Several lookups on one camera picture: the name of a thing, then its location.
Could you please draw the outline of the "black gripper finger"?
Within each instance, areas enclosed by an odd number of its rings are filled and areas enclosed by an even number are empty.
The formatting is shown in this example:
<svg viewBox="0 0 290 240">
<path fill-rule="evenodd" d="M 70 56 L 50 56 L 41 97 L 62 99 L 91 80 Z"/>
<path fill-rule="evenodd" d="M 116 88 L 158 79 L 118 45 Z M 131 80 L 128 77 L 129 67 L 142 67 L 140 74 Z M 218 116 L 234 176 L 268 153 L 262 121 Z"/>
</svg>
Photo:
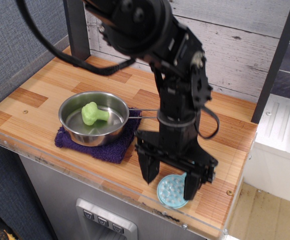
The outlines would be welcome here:
<svg viewBox="0 0 290 240">
<path fill-rule="evenodd" d="M 150 184 L 160 172 L 159 154 L 139 151 L 138 162 L 143 179 Z"/>
<path fill-rule="evenodd" d="M 187 172 L 184 184 L 184 199 L 186 201 L 193 200 L 200 187 L 201 187 L 201 174 Z"/>
</svg>

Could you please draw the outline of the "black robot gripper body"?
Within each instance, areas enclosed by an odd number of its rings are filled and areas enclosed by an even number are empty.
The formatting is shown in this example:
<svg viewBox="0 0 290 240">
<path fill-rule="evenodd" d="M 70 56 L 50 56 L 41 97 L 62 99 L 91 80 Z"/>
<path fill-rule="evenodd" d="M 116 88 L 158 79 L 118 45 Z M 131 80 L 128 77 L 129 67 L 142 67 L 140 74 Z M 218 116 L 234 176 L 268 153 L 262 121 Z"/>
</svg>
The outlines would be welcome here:
<svg viewBox="0 0 290 240">
<path fill-rule="evenodd" d="M 158 153 L 167 163 L 187 173 L 201 174 L 201 184 L 212 183 L 218 161 L 198 143 L 200 117 L 159 122 L 159 131 L 137 130 L 136 151 Z"/>
</svg>

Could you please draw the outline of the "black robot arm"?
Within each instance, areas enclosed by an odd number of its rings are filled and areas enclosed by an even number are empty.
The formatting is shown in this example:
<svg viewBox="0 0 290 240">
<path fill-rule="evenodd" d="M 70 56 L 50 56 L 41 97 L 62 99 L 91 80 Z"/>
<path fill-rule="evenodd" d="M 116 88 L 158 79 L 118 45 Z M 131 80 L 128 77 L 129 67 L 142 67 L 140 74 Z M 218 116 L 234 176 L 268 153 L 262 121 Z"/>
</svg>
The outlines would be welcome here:
<svg viewBox="0 0 290 240">
<path fill-rule="evenodd" d="M 152 182 L 160 163 L 169 164 L 186 172 L 183 197 L 192 200 L 202 184 L 213 181 L 217 166 L 197 140 L 212 91 L 201 42 L 166 0 L 87 0 L 85 8 L 102 22 L 108 45 L 148 63 L 154 73 L 159 131 L 135 133 L 143 179 Z"/>
</svg>

